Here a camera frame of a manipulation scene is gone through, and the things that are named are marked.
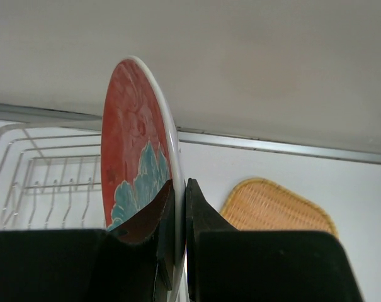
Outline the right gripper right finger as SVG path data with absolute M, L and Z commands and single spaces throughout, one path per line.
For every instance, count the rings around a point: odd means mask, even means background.
M 186 191 L 187 284 L 191 301 L 354 301 L 363 296 L 333 235 L 240 231 L 205 199 Z

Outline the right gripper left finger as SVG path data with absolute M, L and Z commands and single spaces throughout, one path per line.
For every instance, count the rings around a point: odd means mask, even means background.
M 166 301 L 174 271 L 174 189 L 112 231 L 0 231 L 0 301 Z

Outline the woven bamboo square tray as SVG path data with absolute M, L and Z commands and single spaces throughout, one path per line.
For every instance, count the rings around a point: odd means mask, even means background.
M 250 178 L 229 193 L 220 214 L 238 230 L 338 231 L 317 204 L 267 179 Z

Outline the red teal flower plate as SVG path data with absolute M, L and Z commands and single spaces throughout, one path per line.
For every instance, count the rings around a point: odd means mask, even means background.
M 168 301 L 176 301 L 185 261 L 185 178 L 168 102 L 138 57 L 124 58 L 111 75 L 103 111 L 100 162 L 107 230 L 128 221 L 156 197 L 167 180 L 172 180 L 174 271 Z

